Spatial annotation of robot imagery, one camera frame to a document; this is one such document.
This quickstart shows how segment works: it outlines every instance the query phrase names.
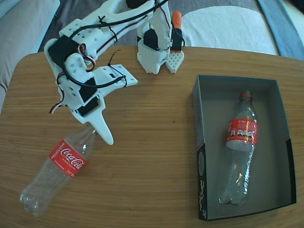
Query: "blue fabric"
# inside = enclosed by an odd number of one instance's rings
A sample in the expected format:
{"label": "blue fabric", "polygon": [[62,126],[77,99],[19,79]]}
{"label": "blue fabric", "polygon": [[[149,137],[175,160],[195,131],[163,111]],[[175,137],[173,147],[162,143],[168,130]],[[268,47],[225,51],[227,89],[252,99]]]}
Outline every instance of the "blue fabric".
{"label": "blue fabric", "polygon": [[304,60],[304,46],[281,0],[257,0],[276,41],[279,54]]}

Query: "coca-cola logo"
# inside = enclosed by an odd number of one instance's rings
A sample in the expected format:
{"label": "coca-cola logo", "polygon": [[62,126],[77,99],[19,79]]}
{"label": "coca-cola logo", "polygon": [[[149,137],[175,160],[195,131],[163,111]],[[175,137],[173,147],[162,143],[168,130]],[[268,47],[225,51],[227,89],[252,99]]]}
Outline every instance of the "coca-cola logo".
{"label": "coca-cola logo", "polygon": [[75,157],[69,148],[61,150],[60,154],[76,169],[80,169],[85,163],[82,159]]}

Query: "cardboard box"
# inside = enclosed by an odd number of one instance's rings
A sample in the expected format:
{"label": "cardboard box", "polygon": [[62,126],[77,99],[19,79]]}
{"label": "cardboard box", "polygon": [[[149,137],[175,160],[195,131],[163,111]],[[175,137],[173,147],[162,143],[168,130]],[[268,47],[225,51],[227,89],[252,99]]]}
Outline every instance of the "cardboard box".
{"label": "cardboard box", "polygon": [[[228,123],[239,93],[250,90],[259,121],[247,201],[220,204],[217,187]],[[296,203],[295,168],[287,119],[277,81],[198,76],[193,88],[197,136],[199,218],[206,221],[256,214]]]}

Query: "wire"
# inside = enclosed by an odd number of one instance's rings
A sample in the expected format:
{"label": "wire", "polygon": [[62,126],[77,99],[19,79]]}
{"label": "wire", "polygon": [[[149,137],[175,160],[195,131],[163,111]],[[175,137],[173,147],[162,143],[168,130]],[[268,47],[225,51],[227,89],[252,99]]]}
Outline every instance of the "wire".
{"label": "wire", "polygon": [[92,70],[94,70],[95,65],[96,65],[96,62],[95,62],[95,60],[94,60],[92,57],[87,56],[87,55],[84,53],[85,50],[86,50],[86,45],[85,45],[85,44],[81,44],[81,45],[79,45],[78,48],[77,48],[78,53],[81,54],[82,57],[84,57],[85,60],[89,60],[89,61],[91,62],[91,64],[93,65],[91,68],[86,69],[87,72],[91,72]]}
{"label": "wire", "polygon": [[174,26],[174,24],[173,24],[172,21],[171,21],[171,24],[172,24],[172,28],[173,28],[173,30],[174,30],[174,33],[175,33],[178,37],[180,37],[180,38],[182,39],[182,42],[184,43],[183,46],[185,46],[185,45],[186,45],[186,42],[185,42],[184,37],[182,37],[182,36],[176,31],[176,28],[175,28],[175,26]]}
{"label": "wire", "polygon": [[65,94],[65,91],[63,91],[62,89],[60,89],[60,91],[61,91],[61,94],[62,94],[62,99],[61,99],[61,101],[60,101],[59,103],[55,104],[55,105],[51,108],[51,110],[49,111],[50,114],[54,114],[55,111],[56,111],[59,107],[62,107],[62,106],[63,106],[63,105],[62,105],[62,102],[64,101],[64,99],[65,99],[65,97],[66,97],[66,94]]}
{"label": "wire", "polygon": [[[61,83],[59,82],[59,78],[62,77],[63,75],[64,75],[64,73],[61,72],[61,73],[59,73],[58,76],[57,76],[57,84],[58,84],[58,86],[61,84]],[[60,91],[61,91],[62,99],[61,99],[61,101],[60,101],[59,103],[55,104],[55,105],[51,108],[51,110],[49,111],[50,114],[54,114],[54,112],[55,112],[59,107],[62,107],[62,106],[63,106],[63,105],[62,105],[62,102],[64,101],[64,99],[65,99],[65,97],[66,97],[66,94],[65,94],[65,91],[62,90],[60,87],[59,87],[59,89],[60,89]]]}
{"label": "wire", "polygon": [[[111,65],[112,59],[113,59],[114,55],[115,55],[118,51],[120,51],[120,50],[117,50],[117,51],[115,51],[115,52],[112,54],[112,56],[111,56],[111,58],[110,58],[110,61],[108,62],[108,67],[110,67],[111,69],[115,70],[116,72],[118,72],[119,74],[121,74],[121,75],[124,76],[124,74],[123,74],[122,72],[120,72],[119,70],[115,69],[115,68]],[[126,87],[128,86],[127,78],[125,77],[124,80],[125,80],[124,88],[126,88]]]}
{"label": "wire", "polygon": [[[124,20],[119,20],[119,21],[115,21],[115,22],[110,22],[110,23],[103,23],[103,24],[95,24],[95,25],[87,25],[87,26],[83,26],[83,27],[80,27],[79,29],[77,29],[76,31],[74,31],[72,33],[72,35],[67,39],[67,42],[66,44],[68,44],[72,39],[73,37],[78,34],[80,31],[82,30],[85,30],[85,29],[93,29],[93,28],[104,28],[104,27],[109,27],[109,26],[114,26],[114,25],[120,25],[120,24],[124,24],[124,23],[127,23],[127,22],[130,22],[130,21],[133,21],[133,20],[136,20],[142,16],[144,16],[141,20],[139,20],[138,22],[136,23],[133,23],[127,27],[125,27],[123,30],[121,30],[119,33],[121,33],[122,31],[124,31],[125,29],[129,28],[130,26],[134,25],[134,24],[137,24],[139,23],[140,21],[142,21],[143,19],[147,18],[147,14],[149,14],[150,12],[153,12],[155,11],[156,9],[158,9],[159,7],[161,7],[162,5],[164,5],[165,3],[167,3],[168,0],[164,0],[162,1],[161,3],[155,5],[154,7],[148,9],[147,11],[143,12],[143,13],[140,13],[136,16],[133,16],[133,17],[130,17],[128,19],[124,19]],[[102,47],[99,48],[99,50],[97,52],[99,52],[100,50],[102,50],[108,43],[110,43],[112,41],[113,38],[115,38],[117,35],[113,36],[111,39],[109,39],[105,44],[103,44]],[[62,69],[63,69],[63,73],[66,75],[67,79],[69,79],[71,82],[75,83],[76,85],[78,86],[84,86],[84,87],[90,87],[90,88],[105,88],[107,86],[110,86],[110,85],[113,85],[114,83],[116,82],[119,82],[120,80],[122,80],[123,78],[125,79],[125,76],[121,76],[121,77],[118,77],[117,79],[113,80],[112,82],[109,82],[109,83],[106,83],[106,84],[103,84],[103,85],[87,85],[87,84],[84,84],[84,83],[81,83],[77,80],[75,80],[67,71],[66,69],[66,66],[65,66],[65,55],[64,55],[64,52],[63,52],[63,55],[62,55]]]}
{"label": "wire", "polygon": [[165,11],[163,10],[163,8],[162,8],[161,6],[160,6],[160,10],[162,11],[162,13],[163,13],[163,15],[164,15],[164,17],[165,17],[165,19],[166,19],[166,22],[167,22],[167,25],[168,25],[169,30],[170,30],[170,23],[169,23],[169,21],[168,21],[168,18],[167,18],[167,15],[166,15]]}
{"label": "wire", "polygon": [[[103,21],[103,19],[105,18],[105,16],[103,16],[102,18],[101,18],[100,16],[98,16],[98,18],[99,18],[100,24],[107,24],[106,22]],[[115,43],[116,43],[116,42],[118,41],[117,35],[116,35],[116,33],[113,31],[113,29],[111,28],[111,26],[109,26],[109,29],[110,29],[111,32],[113,32],[113,34],[114,34],[114,36],[115,36],[115,39],[116,39],[116,41],[115,41]]]}

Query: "coca-cola bottle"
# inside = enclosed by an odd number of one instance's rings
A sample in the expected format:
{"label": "coca-cola bottle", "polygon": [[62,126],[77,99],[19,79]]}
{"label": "coca-cola bottle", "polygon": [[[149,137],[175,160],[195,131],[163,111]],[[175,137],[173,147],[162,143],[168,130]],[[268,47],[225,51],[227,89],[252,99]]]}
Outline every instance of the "coca-cola bottle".
{"label": "coca-cola bottle", "polygon": [[239,206],[248,194],[250,166],[258,136],[258,120],[252,100],[250,91],[241,92],[237,114],[229,123],[226,153],[230,164],[224,165],[221,177],[225,180],[222,180],[219,196],[223,204]]}
{"label": "coca-cola bottle", "polygon": [[51,200],[86,163],[94,147],[96,132],[88,125],[64,138],[52,151],[39,174],[21,193],[24,209],[43,214]]}

